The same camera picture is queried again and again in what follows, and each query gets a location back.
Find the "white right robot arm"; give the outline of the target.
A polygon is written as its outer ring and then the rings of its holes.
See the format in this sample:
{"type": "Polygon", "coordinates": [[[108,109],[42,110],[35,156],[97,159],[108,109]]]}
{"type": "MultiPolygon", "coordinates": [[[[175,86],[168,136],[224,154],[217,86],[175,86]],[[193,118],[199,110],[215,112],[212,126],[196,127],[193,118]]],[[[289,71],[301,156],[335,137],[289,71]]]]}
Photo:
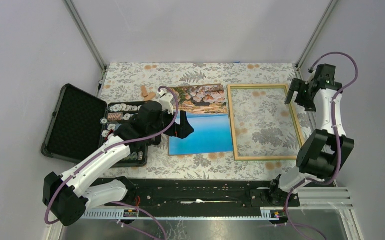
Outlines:
{"type": "Polygon", "coordinates": [[[330,185],[355,147],[342,126],[343,85],[335,80],[336,67],[318,65],[307,81],[292,80],[285,104],[294,102],[316,114],[316,128],[300,148],[296,166],[271,181],[267,200],[274,206],[290,201],[310,183],[330,185]]]}

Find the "wooden picture frame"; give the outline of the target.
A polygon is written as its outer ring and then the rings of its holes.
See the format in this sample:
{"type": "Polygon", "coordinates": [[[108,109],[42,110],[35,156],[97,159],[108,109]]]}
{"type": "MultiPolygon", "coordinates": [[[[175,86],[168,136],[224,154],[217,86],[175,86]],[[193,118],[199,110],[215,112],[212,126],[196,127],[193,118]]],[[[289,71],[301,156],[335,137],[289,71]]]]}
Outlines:
{"type": "Polygon", "coordinates": [[[227,100],[235,161],[294,161],[305,143],[289,85],[229,84],[227,100]]]}

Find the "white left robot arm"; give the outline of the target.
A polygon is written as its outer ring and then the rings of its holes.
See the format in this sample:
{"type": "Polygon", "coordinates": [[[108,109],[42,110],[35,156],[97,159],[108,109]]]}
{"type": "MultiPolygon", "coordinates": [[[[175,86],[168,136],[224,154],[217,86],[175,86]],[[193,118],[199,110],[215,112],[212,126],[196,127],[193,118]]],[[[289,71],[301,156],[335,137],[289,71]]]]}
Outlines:
{"type": "Polygon", "coordinates": [[[187,112],[173,109],[171,103],[150,101],[109,133],[106,142],[73,168],[44,178],[42,202],[46,206],[44,221],[70,226],[92,208],[111,202],[131,205],[136,198],[133,189],[120,180],[93,186],[107,170],[133,152],[148,146],[149,140],[166,135],[185,139],[194,132],[187,112]]]}

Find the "seascape photo print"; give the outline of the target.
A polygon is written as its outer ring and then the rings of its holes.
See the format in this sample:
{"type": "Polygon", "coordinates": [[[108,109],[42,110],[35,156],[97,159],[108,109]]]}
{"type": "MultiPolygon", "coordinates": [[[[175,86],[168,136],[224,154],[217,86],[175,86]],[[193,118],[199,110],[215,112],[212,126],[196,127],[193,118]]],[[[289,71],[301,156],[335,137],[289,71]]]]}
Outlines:
{"type": "Polygon", "coordinates": [[[176,86],[179,110],[194,129],[187,138],[169,138],[168,153],[195,155],[234,150],[227,96],[222,84],[176,86]]]}

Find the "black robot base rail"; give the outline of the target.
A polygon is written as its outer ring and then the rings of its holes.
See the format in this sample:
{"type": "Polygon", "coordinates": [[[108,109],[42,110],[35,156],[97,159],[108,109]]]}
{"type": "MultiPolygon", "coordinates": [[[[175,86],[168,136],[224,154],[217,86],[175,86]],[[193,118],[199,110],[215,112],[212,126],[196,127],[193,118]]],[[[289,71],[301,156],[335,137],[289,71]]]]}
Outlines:
{"type": "Polygon", "coordinates": [[[270,181],[134,179],[126,185],[122,203],[154,217],[247,218],[261,216],[261,208],[284,209],[287,194],[277,193],[270,181]]]}

